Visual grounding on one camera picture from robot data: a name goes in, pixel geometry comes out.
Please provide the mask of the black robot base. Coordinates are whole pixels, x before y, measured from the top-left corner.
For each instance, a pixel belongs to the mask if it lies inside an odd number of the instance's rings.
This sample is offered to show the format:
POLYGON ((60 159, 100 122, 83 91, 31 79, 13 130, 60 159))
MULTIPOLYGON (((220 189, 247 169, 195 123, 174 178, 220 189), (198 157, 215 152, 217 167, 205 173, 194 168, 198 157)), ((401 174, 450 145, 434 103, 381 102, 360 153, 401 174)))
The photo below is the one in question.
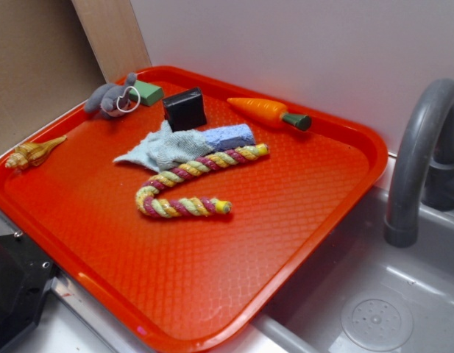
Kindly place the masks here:
POLYGON ((0 352, 7 352, 40 323, 56 266, 22 231, 0 235, 0 352))

